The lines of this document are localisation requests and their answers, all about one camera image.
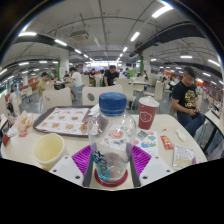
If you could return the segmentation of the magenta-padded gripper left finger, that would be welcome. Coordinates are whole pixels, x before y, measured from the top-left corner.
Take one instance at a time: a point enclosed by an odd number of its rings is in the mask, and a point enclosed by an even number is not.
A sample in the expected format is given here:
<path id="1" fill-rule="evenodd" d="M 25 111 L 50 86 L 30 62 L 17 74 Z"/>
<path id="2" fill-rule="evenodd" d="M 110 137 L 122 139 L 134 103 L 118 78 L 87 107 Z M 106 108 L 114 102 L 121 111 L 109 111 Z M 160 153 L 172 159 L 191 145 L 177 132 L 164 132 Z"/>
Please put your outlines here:
<path id="1" fill-rule="evenodd" d="M 50 172 L 76 185 L 89 187 L 92 170 L 91 147 L 86 146 L 73 156 L 63 156 Z"/>

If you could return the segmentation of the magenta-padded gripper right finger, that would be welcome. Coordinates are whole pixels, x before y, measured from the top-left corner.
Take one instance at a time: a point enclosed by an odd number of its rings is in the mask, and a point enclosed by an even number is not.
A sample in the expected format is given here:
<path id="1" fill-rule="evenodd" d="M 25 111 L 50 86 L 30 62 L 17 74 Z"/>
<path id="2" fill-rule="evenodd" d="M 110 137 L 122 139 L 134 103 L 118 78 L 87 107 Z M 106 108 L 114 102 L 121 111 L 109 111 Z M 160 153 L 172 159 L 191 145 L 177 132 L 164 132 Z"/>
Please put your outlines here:
<path id="1" fill-rule="evenodd" d="M 134 187 L 148 185 L 173 173 L 161 157 L 149 155 L 137 146 L 132 150 L 130 168 Z"/>

